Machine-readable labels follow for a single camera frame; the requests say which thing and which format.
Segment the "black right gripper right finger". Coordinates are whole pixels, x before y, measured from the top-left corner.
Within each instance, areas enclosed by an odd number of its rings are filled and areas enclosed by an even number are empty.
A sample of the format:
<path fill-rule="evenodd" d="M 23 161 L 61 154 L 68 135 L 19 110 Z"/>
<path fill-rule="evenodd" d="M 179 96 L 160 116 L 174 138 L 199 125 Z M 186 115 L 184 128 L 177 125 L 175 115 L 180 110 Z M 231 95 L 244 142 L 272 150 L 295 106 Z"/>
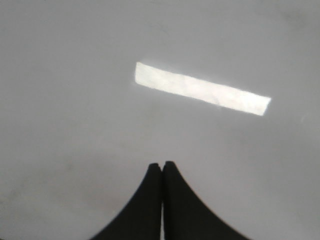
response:
<path fill-rule="evenodd" d="M 164 238 L 166 240 L 245 240 L 216 216 L 184 180 L 176 164 L 162 170 Z"/>

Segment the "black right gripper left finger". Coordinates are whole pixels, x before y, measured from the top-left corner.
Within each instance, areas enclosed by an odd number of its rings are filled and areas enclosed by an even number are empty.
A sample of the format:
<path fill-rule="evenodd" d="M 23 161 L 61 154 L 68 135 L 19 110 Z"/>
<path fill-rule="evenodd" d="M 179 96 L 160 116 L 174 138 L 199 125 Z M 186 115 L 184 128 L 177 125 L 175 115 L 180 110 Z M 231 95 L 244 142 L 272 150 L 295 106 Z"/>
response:
<path fill-rule="evenodd" d="M 132 198 L 93 240 L 159 240 L 162 217 L 162 170 L 151 163 Z"/>

